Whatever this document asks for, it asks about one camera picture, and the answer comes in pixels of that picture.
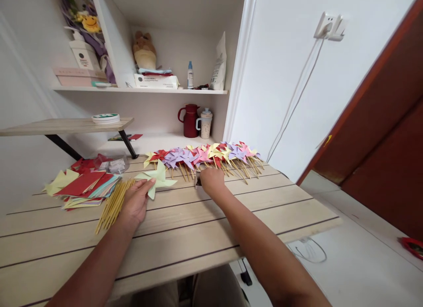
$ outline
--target person's left hand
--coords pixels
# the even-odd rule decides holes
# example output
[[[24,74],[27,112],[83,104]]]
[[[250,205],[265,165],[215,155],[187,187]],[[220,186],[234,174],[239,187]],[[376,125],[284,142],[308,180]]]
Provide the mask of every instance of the person's left hand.
[[[121,214],[134,218],[138,224],[144,221],[147,210],[147,193],[155,184],[156,179],[141,179],[130,187],[125,193]]]

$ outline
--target white tumbler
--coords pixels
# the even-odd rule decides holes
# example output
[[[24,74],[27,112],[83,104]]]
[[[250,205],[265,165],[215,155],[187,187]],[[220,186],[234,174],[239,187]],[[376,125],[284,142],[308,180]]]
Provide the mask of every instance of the white tumbler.
[[[210,129],[212,127],[212,117],[213,114],[206,108],[201,113],[201,118],[198,118],[195,126],[197,130],[201,130],[201,138],[208,139],[210,137]],[[201,129],[198,127],[198,121],[201,121]]]

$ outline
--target floating shelf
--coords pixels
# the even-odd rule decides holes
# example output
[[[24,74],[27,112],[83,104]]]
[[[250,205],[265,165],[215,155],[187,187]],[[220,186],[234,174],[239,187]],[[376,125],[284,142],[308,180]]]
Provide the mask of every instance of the floating shelf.
[[[126,130],[126,133],[130,134],[141,134],[141,132],[134,132],[132,130]],[[197,147],[200,145],[213,144],[214,139],[212,137],[208,139],[202,139],[201,137],[187,138],[180,133],[148,133],[141,136],[138,140],[131,142],[135,153],[145,154],[146,152],[153,152],[160,149],[169,150],[175,147],[184,148],[187,145]],[[122,141],[108,141],[100,146],[96,153],[113,154],[117,151],[126,151],[125,143]]]
[[[227,90],[192,90],[192,89],[147,89],[147,88],[98,88],[98,87],[72,87],[58,86],[54,91],[88,91],[88,92],[135,92],[135,93],[184,93],[184,94],[228,94]]]

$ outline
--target pink box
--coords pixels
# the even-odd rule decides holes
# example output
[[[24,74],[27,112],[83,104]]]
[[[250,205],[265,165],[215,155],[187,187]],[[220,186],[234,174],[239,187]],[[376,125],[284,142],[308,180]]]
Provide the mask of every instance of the pink box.
[[[63,67],[53,68],[53,71],[64,86],[92,87],[92,81],[108,82],[106,74],[102,71]]]

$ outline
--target wooden door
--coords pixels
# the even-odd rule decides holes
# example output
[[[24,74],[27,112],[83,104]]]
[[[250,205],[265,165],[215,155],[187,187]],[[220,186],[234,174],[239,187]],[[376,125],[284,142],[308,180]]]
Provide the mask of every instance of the wooden door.
[[[423,97],[341,187],[410,237],[423,240]]]
[[[304,174],[314,169],[342,184],[422,94],[423,0],[416,0]]]

